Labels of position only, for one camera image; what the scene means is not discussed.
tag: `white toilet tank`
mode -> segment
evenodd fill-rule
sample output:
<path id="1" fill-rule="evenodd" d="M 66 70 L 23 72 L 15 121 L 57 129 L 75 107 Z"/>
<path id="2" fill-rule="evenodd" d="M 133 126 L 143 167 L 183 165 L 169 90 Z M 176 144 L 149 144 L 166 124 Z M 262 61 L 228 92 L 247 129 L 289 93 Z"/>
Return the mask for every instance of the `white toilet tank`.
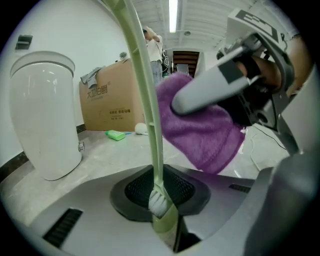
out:
<path id="1" fill-rule="evenodd" d="M 11 69 L 10 115 L 22 148 L 49 181 L 71 172 L 81 161 L 74 115 L 75 64 L 51 51 L 18 59 Z"/>

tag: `floor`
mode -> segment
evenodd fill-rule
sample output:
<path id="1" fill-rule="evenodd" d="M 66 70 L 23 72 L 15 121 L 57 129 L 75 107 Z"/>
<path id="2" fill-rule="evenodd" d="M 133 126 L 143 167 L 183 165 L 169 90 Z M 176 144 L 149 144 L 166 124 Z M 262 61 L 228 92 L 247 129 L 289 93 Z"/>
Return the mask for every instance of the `floor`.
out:
<path id="1" fill-rule="evenodd" d="M 278 138 L 269 130 L 256 125 L 268 135 Z M 79 141 L 85 144 L 81 163 L 67 176 L 47 181 L 30 162 L 25 163 L 0 184 L 0 198 L 8 213 L 29 225 L 33 219 L 54 201 L 79 184 L 123 170 L 151 164 L 148 136 L 130 134 L 121 141 L 106 137 L 102 131 L 83 131 Z M 275 166 L 288 156 L 272 138 L 255 127 L 247 129 L 246 139 L 238 154 L 220 175 L 255 179 L 259 173 L 250 154 L 260 169 Z M 195 169 L 188 159 L 163 139 L 163 158 L 166 164 Z"/>

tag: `purple towel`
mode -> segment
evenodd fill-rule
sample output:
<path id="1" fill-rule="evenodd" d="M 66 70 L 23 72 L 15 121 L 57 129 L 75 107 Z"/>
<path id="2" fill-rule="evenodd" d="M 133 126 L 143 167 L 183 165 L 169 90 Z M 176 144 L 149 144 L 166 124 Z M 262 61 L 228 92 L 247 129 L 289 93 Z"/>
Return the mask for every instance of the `purple towel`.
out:
<path id="1" fill-rule="evenodd" d="M 156 87 L 163 136 L 199 170 L 216 174 L 235 157 L 244 141 L 241 127 L 223 108 L 213 105 L 186 116 L 175 115 L 170 104 L 193 78 L 174 73 Z"/>

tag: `ceiling light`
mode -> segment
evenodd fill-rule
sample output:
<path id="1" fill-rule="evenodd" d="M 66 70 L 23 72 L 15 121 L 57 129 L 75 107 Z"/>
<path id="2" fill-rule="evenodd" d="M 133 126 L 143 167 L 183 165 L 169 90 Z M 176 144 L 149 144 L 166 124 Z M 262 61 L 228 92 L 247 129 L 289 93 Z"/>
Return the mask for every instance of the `ceiling light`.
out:
<path id="1" fill-rule="evenodd" d="M 178 0 L 169 0 L 169 30 L 175 33 L 177 28 Z"/>

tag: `cardboard box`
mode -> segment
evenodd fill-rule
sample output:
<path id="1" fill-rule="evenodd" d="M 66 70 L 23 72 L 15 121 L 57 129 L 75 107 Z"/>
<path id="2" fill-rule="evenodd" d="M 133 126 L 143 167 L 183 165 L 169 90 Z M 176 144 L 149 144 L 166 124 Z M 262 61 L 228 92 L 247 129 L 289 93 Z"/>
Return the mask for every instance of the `cardboard box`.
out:
<path id="1" fill-rule="evenodd" d="M 130 59 L 102 68 L 97 85 L 79 83 L 80 102 L 87 130 L 130 132 L 144 122 L 136 76 Z"/>

